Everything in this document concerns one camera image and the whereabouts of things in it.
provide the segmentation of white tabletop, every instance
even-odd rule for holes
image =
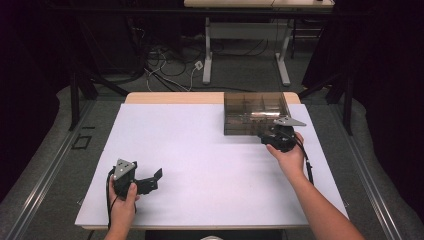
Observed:
[[[305,138],[316,187],[347,216],[307,109],[289,105]],[[105,183],[118,158],[138,162],[136,179],[163,169],[142,195],[139,229],[258,229],[308,225],[276,160],[256,136],[224,136],[223,104],[123,104],[75,221],[108,223]]]
[[[274,8],[317,8],[328,9],[333,8],[334,2],[332,0],[275,0],[272,7]]]
[[[332,0],[185,0],[186,7],[203,8],[332,8]]]
[[[184,0],[186,7],[271,8],[274,0]]]

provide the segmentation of wooden table edge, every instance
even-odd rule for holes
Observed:
[[[300,104],[294,92],[283,92],[288,104]],[[224,92],[132,92],[125,104],[224,104]]]

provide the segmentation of wrist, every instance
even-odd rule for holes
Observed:
[[[123,229],[122,227],[114,227],[113,225],[110,227],[105,239],[113,239],[113,240],[125,240],[127,238],[129,229]]]
[[[297,174],[287,175],[287,179],[289,180],[291,185],[295,185],[296,183],[301,183],[301,182],[304,182],[304,181],[309,182],[309,180],[306,178],[306,176],[303,172],[299,172]]]

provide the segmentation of transparent container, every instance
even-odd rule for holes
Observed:
[[[288,116],[281,92],[224,93],[224,135],[258,135]]]

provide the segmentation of black curtain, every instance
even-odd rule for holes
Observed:
[[[378,19],[330,22],[303,84],[312,87],[352,70],[353,95],[367,110],[375,154],[400,195],[423,221],[424,4],[337,0],[335,10],[373,12]],[[366,44],[358,51],[361,41]],[[346,79],[341,76],[333,87],[343,88]]]
[[[59,109],[56,93],[69,79],[37,2],[3,1],[0,11],[3,200],[50,130]]]

